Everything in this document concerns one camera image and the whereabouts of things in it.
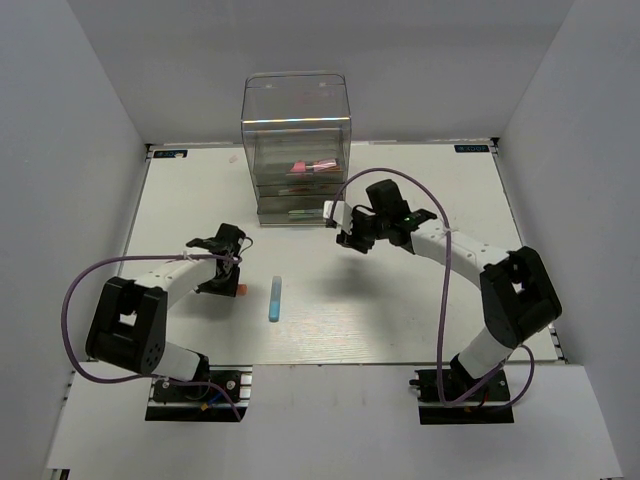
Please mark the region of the green highlighter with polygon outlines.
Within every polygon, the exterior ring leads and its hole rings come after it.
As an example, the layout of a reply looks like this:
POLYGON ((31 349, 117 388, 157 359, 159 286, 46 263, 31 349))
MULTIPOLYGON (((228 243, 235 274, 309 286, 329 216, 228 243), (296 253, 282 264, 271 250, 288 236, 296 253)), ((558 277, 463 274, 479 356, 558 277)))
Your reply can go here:
POLYGON ((319 221, 323 219, 323 211, 321 209, 290 210, 287 216, 291 221, 319 221))

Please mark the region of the clear acrylic drawer organizer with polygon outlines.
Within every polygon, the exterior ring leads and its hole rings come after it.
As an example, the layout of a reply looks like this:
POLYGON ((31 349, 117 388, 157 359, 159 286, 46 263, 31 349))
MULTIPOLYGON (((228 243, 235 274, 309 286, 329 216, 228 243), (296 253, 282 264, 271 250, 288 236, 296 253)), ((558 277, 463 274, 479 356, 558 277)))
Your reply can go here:
POLYGON ((352 122, 344 75, 330 71, 260 73, 244 85, 241 136, 263 226, 317 225, 287 213, 321 209, 348 177, 352 122), (294 176, 294 162, 336 158, 340 172, 294 176), (279 189, 309 186, 318 195, 279 196, 279 189))

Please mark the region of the red pen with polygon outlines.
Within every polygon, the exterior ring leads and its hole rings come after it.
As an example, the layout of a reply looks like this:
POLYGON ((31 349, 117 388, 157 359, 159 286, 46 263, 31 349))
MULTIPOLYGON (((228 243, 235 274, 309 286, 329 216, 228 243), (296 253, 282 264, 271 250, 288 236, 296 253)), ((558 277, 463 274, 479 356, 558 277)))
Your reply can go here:
POLYGON ((279 189, 277 194, 279 196, 318 195, 321 194, 321 190, 309 186, 297 186, 294 188, 279 189))

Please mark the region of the pink capped marker tube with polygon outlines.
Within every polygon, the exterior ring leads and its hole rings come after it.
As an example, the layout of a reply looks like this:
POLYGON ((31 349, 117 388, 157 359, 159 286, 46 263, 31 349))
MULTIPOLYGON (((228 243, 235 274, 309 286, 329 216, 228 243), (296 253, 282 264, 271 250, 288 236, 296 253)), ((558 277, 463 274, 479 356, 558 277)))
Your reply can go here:
POLYGON ((335 173, 340 171, 341 167, 336 158, 324 158, 314 161, 296 161, 288 170, 287 174, 294 176, 303 176, 318 173, 335 173))

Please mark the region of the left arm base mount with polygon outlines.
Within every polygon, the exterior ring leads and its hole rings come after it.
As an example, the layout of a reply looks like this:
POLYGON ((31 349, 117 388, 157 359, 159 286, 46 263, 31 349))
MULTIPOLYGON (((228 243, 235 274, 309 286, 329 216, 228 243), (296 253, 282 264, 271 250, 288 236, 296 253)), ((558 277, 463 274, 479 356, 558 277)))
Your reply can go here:
POLYGON ((253 369, 250 366, 211 367, 210 383, 222 389, 231 404, 214 387, 178 386, 166 379, 154 379, 151 384, 145 420, 151 422, 236 423, 248 409, 253 369))

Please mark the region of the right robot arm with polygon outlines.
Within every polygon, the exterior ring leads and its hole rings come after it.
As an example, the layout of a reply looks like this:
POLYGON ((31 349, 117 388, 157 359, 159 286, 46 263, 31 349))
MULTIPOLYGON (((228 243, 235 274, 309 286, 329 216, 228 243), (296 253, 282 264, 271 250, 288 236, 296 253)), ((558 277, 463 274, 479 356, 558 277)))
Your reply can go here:
POLYGON ((453 390, 466 399, 477 397, 492 370, 562 314, 541 256, 527 246, 506 250, 452 230, 437 214, 411 209, 392 180, 377 182, 366 193, 367 207, 325 202, 323 217, 339 229, 339 245, 366 254, 376 241, 386 240, 478 288, 484 326, 450 362, 453 390))

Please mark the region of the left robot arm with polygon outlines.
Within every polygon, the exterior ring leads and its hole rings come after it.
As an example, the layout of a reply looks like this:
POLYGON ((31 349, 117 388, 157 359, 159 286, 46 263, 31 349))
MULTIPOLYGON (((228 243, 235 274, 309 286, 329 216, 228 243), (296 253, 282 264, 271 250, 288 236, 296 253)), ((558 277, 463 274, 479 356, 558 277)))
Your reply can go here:
POLYGON ((187 253, 134 279, 109 279, 89 329, 87 355, 142 376, 177 380, 188 398, 205 396, 212 378, 208 360, 166 340, 168 313, 189 293, 236 296, 246 239, 239 227, 223 223, 215 236, 186 244, 203 255, 187 253))

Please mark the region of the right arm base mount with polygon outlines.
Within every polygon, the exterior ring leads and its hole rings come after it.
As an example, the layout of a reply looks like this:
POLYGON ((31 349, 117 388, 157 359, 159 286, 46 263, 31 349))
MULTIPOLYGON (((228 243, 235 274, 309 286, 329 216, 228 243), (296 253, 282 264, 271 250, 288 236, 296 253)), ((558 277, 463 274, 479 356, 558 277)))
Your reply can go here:
POLYGON ((455 406, 445 406, 438 396, 435 369, 416 370, 409 388, 417 395, 421 425, 500 425, 513 424, 511 392, 503 371, 478 391, 455 406))

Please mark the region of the blue highlighter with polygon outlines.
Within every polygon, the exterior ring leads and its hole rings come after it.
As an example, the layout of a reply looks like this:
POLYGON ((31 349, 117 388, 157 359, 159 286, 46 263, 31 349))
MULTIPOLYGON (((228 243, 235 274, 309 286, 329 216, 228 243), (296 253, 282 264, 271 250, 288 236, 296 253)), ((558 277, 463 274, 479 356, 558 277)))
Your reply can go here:
POLYGON ((268 306, 268 320, 270 322, 278 322, 281 311, 281 298, 282 298, 282 278, 280 276, 274 276, 271 284, 269 306, 268 306))

